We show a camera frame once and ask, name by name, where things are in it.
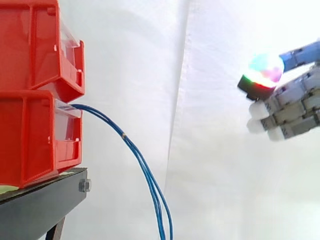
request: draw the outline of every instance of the black metal shelf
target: black metal shelf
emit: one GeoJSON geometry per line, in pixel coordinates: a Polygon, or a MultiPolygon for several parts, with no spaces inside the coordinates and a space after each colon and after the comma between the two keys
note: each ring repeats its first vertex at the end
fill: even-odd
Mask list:
{"type": "Polygon", "coordinates": [[[87,196],[81,190],[87,180],[87,169],[73,168],[67,173],[36,186],[1,194],[0,240],[37,240],[55,229],[87,196]]]}

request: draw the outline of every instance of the glowing sphere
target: glowing sphere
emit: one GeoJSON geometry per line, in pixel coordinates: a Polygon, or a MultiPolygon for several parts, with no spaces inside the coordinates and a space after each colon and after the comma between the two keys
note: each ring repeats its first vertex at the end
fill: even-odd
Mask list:
{"type": "Polygon", "coordinates": [[[284,73],[284,69],[284,62],[278,55],[259,54],[249,64],[244,76],[253,83],[274,88],[284,73]]]}

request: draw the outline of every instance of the yellow surface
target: yellow surface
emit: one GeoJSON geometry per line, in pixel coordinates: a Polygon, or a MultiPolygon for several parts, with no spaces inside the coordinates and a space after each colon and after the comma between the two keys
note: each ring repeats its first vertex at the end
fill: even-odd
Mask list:
{"type": "Polygon", "coordinates": [[[18,189],[19,188],[16,187],[16,186],[7,186],[7,185],[0,186],[0,195],[1,194],[5,194],[7,192],[15,191],[15,190],[18,190],[18,189]]]}
{"type": "Polygon", "coordinates": [[[62,172],[60,173],[60,176],[69,175],[69,174],[74,174],[74,172],[62,172]]]}

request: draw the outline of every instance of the white fabric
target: white fabric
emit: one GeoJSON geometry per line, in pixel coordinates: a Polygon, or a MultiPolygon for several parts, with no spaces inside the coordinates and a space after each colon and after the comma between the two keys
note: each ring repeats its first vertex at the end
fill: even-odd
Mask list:
{"type": "MultiPolygon", "coordinates": [[[[105,112],[143,152],[165,190],[174,239],[320,238],[319,131],[280,143],[249,134],[250,103],[236,88],[254,52],[317,39],[319,2],[62,4],[86,46],[77,102],[105,112]]],[[[68,215],[62,239],[158,239],[135,158],[98,119],[85,114],[83,125],[92,192],[68,215]]]]}

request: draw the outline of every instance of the blue cable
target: blue cable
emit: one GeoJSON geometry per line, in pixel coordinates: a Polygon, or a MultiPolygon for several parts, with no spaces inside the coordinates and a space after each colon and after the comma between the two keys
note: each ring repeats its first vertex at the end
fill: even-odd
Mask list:
{"type": "Polygon", "coordinates": [[[170,240],[173,240],[173,222],[172,222],[170,210],[167,205],[166,199],[165,199],[154,175],[152,174],[146,160],[144,159],[143,155],[141,154],[141,152],[139,151],[137,146],[125,135],[125,133],[121,130],[121,128],[118,125],[116,125],[109,117],[107,117],[105,114],[103,114],[99,110],[97,110],[93,107],[87,106],[87,105],[83,105],[83,104],[72,104],[71,106],[73,106],[74,108],[80,109],[80,110],[84,110],[84,111],[98,117],[99,119],[101,119],[102,121],[107,123],[109,126],[111,126],[122,137],[125,144],[130,148],[130,150],[132,151],[132,153],[135,155],[136,159],[138,160],[138,163],[142,169],[142,172],[143,172],[145,179],[146,179],[146,182],[148,184],[150,194],[152,197],[152,201],[153,201],[153,205],[154,205],[154,209],[155,209],[156,218],[157,218],[160,239],[165,240],[166,234],[165,234],[165,230],[164,230],[164,226],[163,226],[161,204],[160,204],[157,192],[160,195],[160,198],[162,200],[162,203],[164,205],[164,208],[165,208],[165,211],[166,211],[166,214],[168,217],[170,240]]]}
{"type": "MultiPolygon", "coordinates": [[[[107,116],[104,117],[103,113],[95,112],[97,110],[95,110],[92,107],[84,108],[83,106],[81,106],[81,108],[79,107],[79,109],[85,110],[85,111],[95,115],[96,117],[100,118],[101,120],[103,120],[104,122],[109,124],[120,136],[123,136],[124,132],[114,122],[112,122],[111,120],[108,121],[108,117],[107,116]]],[[[144,176],[146,178],[146,181],[148,183],[148,186],[149,186],[149,189],[150,189],[150,192],[151,192],[151,196],[152,196],[152,200],[153,200],[153,204],[154,204],[154,208],[155,208],[155,213],[156,213],[156,216],[157,216],[157,223],[158,223],[158,228],[159,228],[160,239],[161,240],[165,240],[166,239],[166,235],[165,235],[165,231],[164,231],[164,227],[163,227],[161,205],[160,205],[160,202],[159,202],[159,198],[158,198],[158,196],[156,194],[154,185],[152,184],[152,180],[150,178],[150,175],[147,172],[146,167],[141,162],[137,151],[131,146],[131,144],[129,142],[125,141],[125,143],[131,149],[133,154],[136,156],[136,158],[138,159],[139,165],[142,168],[143,174],[144,174],[144,176]]]]}

